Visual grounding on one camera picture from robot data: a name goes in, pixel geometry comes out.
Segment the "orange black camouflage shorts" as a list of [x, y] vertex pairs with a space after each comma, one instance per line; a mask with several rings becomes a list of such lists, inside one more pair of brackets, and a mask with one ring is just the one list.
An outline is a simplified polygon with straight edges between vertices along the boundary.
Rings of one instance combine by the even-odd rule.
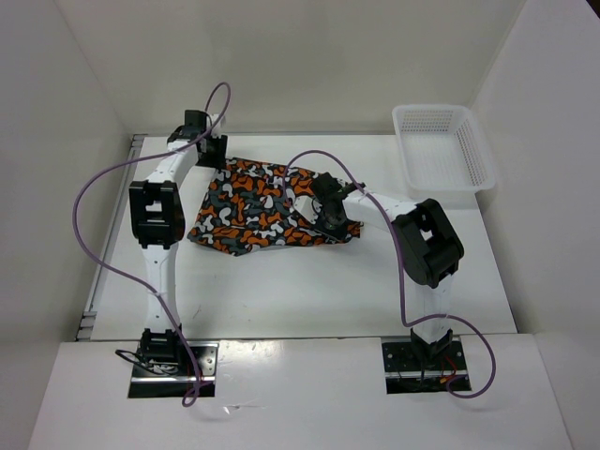
[[215, 171], [187, 239], [238, 257], [269, 247], [334, 245], [358, 238], [359, 222], [346, 222], [339, 238], [330, 237], [290, 209], [297, 196], [314, 195], [311, 184], [318, 175], [305, 168], [228, 158]]

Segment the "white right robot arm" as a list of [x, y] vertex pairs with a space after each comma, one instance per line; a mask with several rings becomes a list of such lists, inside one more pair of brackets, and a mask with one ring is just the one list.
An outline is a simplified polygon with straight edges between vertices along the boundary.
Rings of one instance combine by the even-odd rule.
[[306, 218], [319, 232], [339, 238], [345, 226], [362, 222], [390, 232], [399, 274], [415, 284], [419, 317], [402, 323], [411, 329], [411, 355], [420, 368], [433, 368], [448, 352], [453, 338], [448, 313], [453, 278], [464, 247], [439, 202], [407, 202], [342, 183], [325, 172], [312, 182], [311, 211]]

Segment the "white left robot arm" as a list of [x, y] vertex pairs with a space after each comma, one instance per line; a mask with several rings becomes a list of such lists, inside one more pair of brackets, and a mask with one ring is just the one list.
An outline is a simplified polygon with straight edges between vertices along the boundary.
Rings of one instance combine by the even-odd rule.
[[186, 220], [179, 188], [194, 166], [221, 169], [227, 137], [225, 114], [187, 110], [184, 124], [167, 139], [167, 152], [142, 181], [128, 188], [132, 233], [142, 247], [150, 305], [134, 364], [156, 375], [173, 375], [192, 366], [181, 339], [182, 321], [176, 305], [175, 268]]

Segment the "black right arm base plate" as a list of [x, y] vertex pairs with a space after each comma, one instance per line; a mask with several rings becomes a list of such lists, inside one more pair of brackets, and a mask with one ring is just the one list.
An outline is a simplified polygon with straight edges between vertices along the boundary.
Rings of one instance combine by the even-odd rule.
[[382, 340], [382, 360], [388, 395], [472, 391], [463, 346], [455, 337], [450, 349], [433, 362], [421, 363], [408, 337]]

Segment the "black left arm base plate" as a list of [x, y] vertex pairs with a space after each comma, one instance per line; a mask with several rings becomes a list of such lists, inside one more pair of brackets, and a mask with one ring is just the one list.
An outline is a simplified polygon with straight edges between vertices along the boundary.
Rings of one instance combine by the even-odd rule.
[[[216, 393], [218, 362], [216, 341], [193, 341], [193, 351], [202, 375], [200, 398], [213, 398]], [[133, 366], [127, 397], [132, 399], [179, 398], [193, 388], [196, 377], [190, 362], [176, 363], [172, 358], [142, 360], [139, 350], [121, 351]]]

